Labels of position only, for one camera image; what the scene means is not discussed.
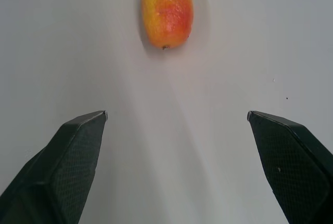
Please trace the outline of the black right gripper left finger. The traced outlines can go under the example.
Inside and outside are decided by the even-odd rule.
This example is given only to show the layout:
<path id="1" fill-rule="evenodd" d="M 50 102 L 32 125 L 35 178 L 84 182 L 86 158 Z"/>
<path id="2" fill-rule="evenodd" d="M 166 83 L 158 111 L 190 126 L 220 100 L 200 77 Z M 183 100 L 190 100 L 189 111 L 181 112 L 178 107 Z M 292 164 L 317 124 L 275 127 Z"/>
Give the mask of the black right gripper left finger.
<path id="1" fill-rule="evenodd" d="M 78 224 L 107 119 L 96 111 L 62 124 L 0 195 L 0 224 Z"/>

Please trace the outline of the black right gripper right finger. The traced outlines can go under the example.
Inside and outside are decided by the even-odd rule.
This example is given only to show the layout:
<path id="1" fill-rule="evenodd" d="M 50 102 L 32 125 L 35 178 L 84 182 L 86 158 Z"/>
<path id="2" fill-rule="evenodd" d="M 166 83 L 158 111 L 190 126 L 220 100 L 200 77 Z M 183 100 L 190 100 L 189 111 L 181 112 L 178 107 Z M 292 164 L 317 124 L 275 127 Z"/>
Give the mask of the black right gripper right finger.
<path id="1" fill-rule="evenodd" d="M 249 111 L 262 167 L 289 224 L 333 224 L 333 154 L 303 125 Z"/>

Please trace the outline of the yellow and red mango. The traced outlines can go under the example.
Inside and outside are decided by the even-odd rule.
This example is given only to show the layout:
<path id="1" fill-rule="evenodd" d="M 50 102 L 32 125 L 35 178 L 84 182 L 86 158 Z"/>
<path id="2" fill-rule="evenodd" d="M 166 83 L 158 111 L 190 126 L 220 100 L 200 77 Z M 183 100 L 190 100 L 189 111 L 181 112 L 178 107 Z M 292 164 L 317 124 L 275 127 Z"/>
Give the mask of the yellow and red mango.
<path id="1" fill-rule="evenodd" d="M 194 20 L 193 0 L 140 0 L 142 20 L 149 41 L 159 49 L 184 44 Z"/>

